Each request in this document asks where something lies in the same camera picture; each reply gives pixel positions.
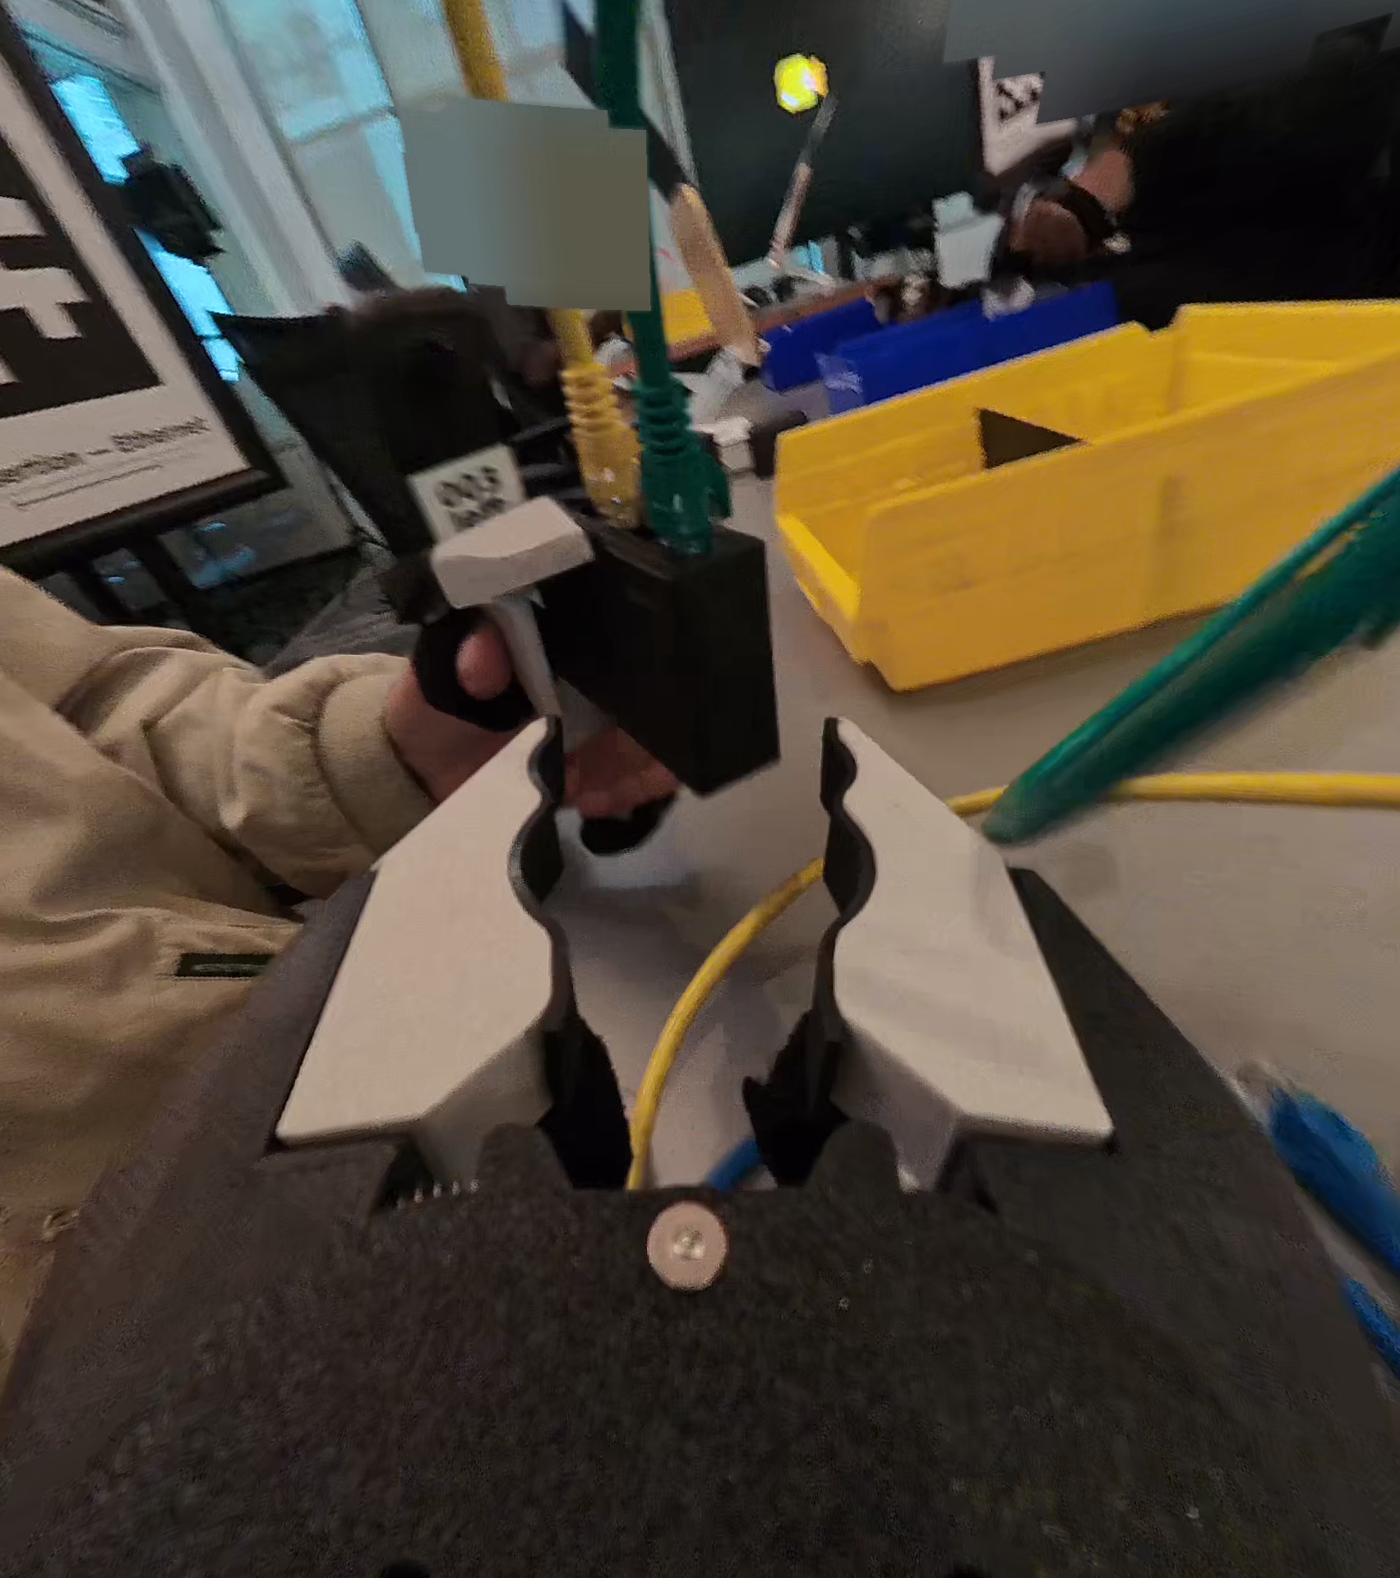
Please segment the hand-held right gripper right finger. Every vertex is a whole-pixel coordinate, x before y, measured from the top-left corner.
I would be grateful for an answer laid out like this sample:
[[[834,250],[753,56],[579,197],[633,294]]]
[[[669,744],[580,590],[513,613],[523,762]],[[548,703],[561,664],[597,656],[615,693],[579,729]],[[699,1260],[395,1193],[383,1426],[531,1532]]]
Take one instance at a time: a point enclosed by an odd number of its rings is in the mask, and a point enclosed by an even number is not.
[[[1100,1150],[1115,1134],[1004,858],[868,733],[829,718],[817,960],[829,1099],[934,1190],[975,1139]]]

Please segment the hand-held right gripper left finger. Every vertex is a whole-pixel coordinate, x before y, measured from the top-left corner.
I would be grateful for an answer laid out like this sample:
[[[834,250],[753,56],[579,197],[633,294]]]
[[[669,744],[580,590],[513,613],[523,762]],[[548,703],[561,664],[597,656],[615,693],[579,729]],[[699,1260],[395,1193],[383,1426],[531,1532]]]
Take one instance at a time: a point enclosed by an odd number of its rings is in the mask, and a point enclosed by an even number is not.
[[[533,720],[383,854],[276,1119],[288,1150],[388,1137],[470,1186],[497,1127],[553,1103],[548,1035],[572,976],[546,897],[561,872],[562,729]]]

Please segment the black ethernet switch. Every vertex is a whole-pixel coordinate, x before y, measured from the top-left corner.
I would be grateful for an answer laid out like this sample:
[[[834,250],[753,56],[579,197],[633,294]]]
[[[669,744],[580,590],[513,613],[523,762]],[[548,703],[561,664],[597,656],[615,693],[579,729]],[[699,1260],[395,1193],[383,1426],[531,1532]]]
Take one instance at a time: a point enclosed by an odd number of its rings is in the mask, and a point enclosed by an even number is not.
[[[587,536],[592,560],[541,588],[553,675],[699,795],[774,766],[783,746],[765,542],[722,524],[700,554],[597,521]]]

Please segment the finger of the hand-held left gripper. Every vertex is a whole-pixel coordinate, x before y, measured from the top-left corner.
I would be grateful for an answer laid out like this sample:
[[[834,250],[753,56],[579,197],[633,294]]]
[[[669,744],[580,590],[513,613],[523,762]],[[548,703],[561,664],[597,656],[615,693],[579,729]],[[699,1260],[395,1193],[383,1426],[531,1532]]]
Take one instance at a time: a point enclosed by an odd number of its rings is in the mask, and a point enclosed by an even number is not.
[[[564,506],[533,498],[438,542],[429,555],[429,703],[495,734],[533,716],[556,720],[564,746],[584,746],[602,715],[553,672],[539,613],[541,588],[592,562],[592,540]],[[457,674],[459,649],[488,621],[510,656],[511,680],[475,697]]]

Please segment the yellow plastic bin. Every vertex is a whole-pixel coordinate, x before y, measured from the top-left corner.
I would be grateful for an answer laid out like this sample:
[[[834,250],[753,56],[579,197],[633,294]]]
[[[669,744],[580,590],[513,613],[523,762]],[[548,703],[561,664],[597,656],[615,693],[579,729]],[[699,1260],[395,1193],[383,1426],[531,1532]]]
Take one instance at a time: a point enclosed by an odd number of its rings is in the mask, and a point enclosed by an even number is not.
[[[978,411],[1083,440],[981,466]],[[1400,299],[1185,305],[791,430],[776,519],[926,688],[1228,603],[1400,465]]]

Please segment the person's beige jacket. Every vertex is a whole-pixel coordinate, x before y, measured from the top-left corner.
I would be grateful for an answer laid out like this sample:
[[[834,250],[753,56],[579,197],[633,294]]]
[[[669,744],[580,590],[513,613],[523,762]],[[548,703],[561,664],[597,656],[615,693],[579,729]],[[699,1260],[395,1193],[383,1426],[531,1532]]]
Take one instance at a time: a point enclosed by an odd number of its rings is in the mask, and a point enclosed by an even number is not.
[[[0,889],[0,1398],[88,1195],[296,927],[268,896]]]

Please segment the framed marker sign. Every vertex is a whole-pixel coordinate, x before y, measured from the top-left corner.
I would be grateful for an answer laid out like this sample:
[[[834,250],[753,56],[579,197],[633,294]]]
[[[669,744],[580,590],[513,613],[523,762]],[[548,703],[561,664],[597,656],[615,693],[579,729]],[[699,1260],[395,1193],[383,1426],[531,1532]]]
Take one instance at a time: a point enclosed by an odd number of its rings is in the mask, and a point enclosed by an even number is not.
[[[0,560],[48,575],[285,486],[0,6]]]
[[[998,77],[993,57],[973,60],[981,161],[988,174],[1004,176],[1027,159],[1050,148],[1064,148],[1077,139],[1080,121],[1041,120],[1044,77],[1037,72]]]

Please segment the blue plastic bin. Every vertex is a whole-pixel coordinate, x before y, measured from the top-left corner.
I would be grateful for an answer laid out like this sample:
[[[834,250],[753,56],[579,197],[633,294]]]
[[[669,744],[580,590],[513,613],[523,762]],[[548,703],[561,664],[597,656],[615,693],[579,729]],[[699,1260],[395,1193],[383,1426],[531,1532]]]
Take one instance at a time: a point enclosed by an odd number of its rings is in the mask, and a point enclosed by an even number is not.
[[[824,384],[832,414],[880,404],[1119,325],[1106,282],[1055,289],[1013,310],[981,300],[881,323],[866,297],[766,332],[761,379],[774,391]]]

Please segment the black bin divider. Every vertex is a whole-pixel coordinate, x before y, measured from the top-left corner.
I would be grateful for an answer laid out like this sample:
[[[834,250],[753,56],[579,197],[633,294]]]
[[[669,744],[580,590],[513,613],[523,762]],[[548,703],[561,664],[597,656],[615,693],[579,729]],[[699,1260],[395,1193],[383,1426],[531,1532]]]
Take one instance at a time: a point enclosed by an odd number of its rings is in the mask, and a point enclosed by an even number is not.
[[[1060,429],[990,407],[978,411],[978,434],[985,470],[1021,463],[1083,443],[1082,439]]]

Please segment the person's left forearm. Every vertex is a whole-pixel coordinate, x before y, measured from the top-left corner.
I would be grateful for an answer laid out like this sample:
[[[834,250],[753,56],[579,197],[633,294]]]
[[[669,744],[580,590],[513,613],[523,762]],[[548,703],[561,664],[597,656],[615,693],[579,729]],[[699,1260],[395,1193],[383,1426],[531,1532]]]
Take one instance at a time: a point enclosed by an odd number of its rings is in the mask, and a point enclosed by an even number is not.
[[[331,656],[270,679],[0,565],[0,920],[285,925],[278,889],[331,897],[433,808],[387,726],[405,677]]]

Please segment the person's left hand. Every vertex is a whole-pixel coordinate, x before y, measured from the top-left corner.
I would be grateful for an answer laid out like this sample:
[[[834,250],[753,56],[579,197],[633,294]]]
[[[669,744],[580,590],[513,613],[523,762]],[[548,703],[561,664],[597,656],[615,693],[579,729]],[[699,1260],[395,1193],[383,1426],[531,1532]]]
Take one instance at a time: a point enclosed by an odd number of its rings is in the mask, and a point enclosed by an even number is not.
[[[513,680],[502,631],[482,616],[461,642],[452,679],[474,700],[492,700]],[[416,664],[395,680],[385,729],[396,757],[441,803],[477,776],[507,744],[502,733],[434,708]],[[605,726],[564,757],[564,800],[584,818],[625,818],[679,790],[677,779],[618,726]]]

